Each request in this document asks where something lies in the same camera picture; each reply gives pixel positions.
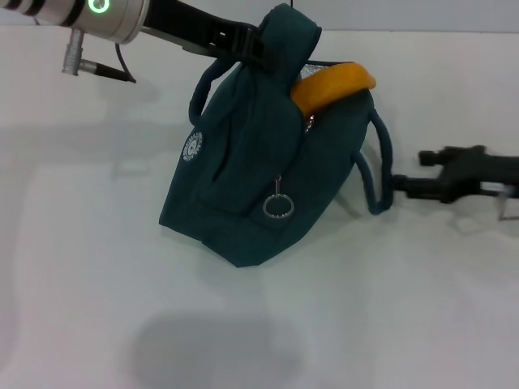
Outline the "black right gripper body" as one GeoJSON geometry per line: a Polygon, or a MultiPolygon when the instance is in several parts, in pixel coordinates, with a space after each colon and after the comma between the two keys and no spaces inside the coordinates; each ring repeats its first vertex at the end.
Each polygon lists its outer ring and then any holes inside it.
{"type": "Polygon", "coordinates": [[[517,156],[490,155],[484,146],[445,147],[437,164],[443,167],[437,177],[441,203],[471,195],[497,197],[502,190],[518,198],[517,156]]]}

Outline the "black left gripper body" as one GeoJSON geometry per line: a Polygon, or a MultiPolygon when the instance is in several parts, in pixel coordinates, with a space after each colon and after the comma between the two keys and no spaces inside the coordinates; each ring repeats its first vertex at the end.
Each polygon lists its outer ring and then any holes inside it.
{"type": "Polygon", "coordinates": [[[175,43],[189,53],[247,59],[248,26],[180,1],[151,1],[141,32],[175,43]]]}

